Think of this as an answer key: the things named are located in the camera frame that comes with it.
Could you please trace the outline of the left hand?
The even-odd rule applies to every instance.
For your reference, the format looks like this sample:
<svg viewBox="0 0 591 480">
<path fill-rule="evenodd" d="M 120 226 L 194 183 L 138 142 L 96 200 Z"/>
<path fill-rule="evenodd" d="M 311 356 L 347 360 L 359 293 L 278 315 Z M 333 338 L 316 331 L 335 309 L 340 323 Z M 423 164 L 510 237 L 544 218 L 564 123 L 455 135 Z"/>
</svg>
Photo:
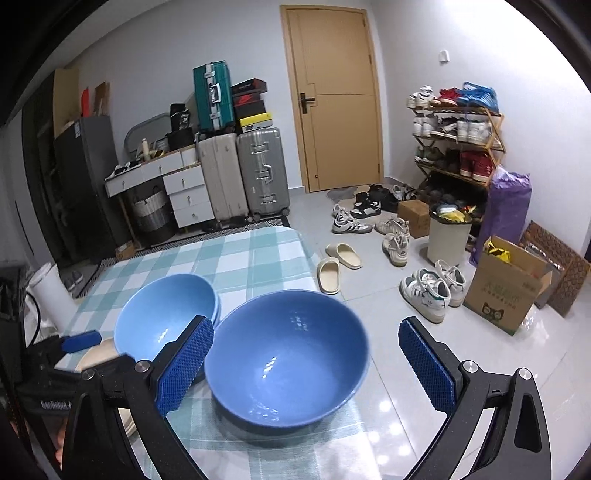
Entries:
<svg viewBox="0 0 591 480">
<path fill-rule="evenodd" d="M 46 417 L 44 421 L 56 449 L 55 459 L 59 467 L 62 467 L 67 419 L 65 417 Z"/>
</svg>

